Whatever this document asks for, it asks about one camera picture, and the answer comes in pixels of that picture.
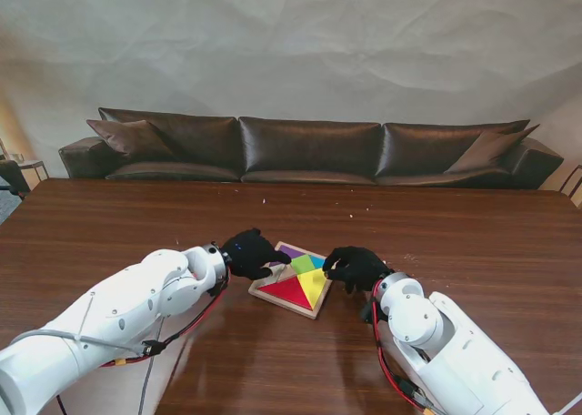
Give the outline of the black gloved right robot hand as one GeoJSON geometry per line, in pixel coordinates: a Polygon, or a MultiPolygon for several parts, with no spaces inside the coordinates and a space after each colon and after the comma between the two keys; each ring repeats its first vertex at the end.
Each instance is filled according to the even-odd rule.
{"type": "Polygon", "coordinates": [[[335,248],[322,270],[328,279],[342,282],[347,294],[371,291],[379,279],[395,272],[373,251],[354,246],[335,248]]]}

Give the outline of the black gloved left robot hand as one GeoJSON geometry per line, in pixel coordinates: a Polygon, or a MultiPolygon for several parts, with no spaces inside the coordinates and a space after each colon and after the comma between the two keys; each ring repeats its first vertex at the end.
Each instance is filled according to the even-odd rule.
{"type": "Polygon", "coordinates": [[[227,256],[230,272],[234,276],[253,281],[272,276],[267,266],[269,263],[291,263],[291,258],[285,252],[275,250],[258,228],[236,234],[220,249],[227,256]]]}

